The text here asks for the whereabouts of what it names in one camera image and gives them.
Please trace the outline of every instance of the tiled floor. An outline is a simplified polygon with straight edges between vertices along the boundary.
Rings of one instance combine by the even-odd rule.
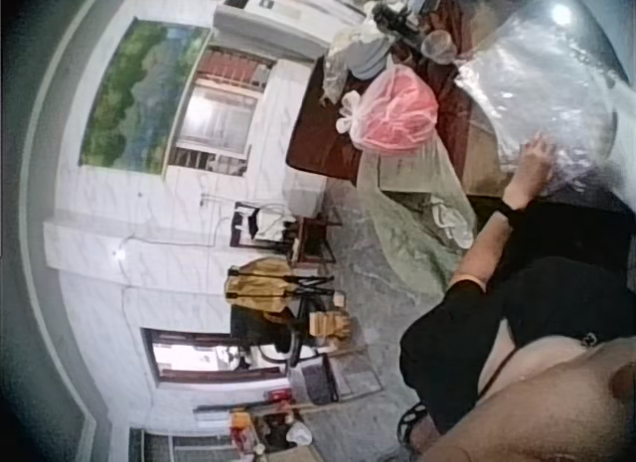
[[[336,287],[347,294],[349,312],[358,323],[354,338],[368,345],[385,390],[305,419],[326,462],[379,461],[398,449],[398,419],[417,401],[399,374],[399,338],[437,299],[409,291],[389,268],[373,222],[350,183],[330,180],[325,206],[335,207],[343,221],[329,234],[338,259],[333,268]],[[628,267],[628,286],[636,291],[636,237]]]

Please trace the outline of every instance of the hand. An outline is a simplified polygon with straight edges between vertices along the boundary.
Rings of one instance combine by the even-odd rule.
[[[552,175],[555,146],[541,134],[524,144],[512,181],[504,191],[503,201],[512,209],[524,209]]]

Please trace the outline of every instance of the black shirt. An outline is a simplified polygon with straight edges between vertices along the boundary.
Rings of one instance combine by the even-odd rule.
[[[502,319],[518,348],[550,335],[597,343],[636,334],[636,295],[607,270],[560,257],[536,260],[484,293],[472,281],[401,339],[400,370],[428,407],[440,433],[477,402],[478,381]]]

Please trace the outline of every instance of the marble wall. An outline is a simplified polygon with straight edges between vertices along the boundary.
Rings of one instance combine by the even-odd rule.
[[[159,387],[152,376],[141,328],[228,330],[228,303],[220,297],[131,288],[72,273],[60,277],[69,319],[110,417],[148,430],[202,432],[193,409],[203,404],[258,400],[287,379],[200,389]]]
[[[154,176],[79,166],[94,96],[133,18],[212,28],[215,8],[213,0],[126,0],[94,44],[62,142],[50,143],[60,146],[60,157],[55,214],[43,227],[46,260],[59,271],[71,326],[108,405],[113,437],[121,436],[111,443],[113,454],[122,453],[127,426],[198,433],[197,405],[262,400],[266,390],[288,384],[158,387],[140,328],[228,332],[227,269],[260,256],[229,247],[235,201],[284,204],[306,216],[320,206],[324,178],[292,170],[284,159],[310,66],[284,60],[274,66],[254,113],[242,178],[178,167]]]

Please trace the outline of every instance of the black wristband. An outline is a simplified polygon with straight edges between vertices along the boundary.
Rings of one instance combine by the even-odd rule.
[[[516,211],[512,209],[508,204],[506,204],[501,199],[497,203],[497,208],[495,209],[495,212],[499,212],[500,214],[505,216],[506,219],[508,219],[508,224],[510,224],[510,227],[512,227],[513,229],[516,229],[521,223],[521,220],[524,218],[523,211]]]

